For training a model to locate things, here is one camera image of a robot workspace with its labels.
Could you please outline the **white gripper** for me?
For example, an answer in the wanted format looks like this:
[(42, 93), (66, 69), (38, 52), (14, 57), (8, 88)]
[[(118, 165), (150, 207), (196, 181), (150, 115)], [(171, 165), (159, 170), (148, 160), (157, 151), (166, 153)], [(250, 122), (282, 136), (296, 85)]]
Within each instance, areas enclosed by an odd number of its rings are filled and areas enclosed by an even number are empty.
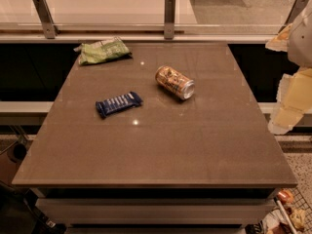
[(303, 66), (294, 75), (284, 74), (270, 115), (268, 130), (284, 135), (312, 108), (312, 7), (306, 6), (277, 36), (265, 44), (275, 52), (288, 51), (291, 62)]

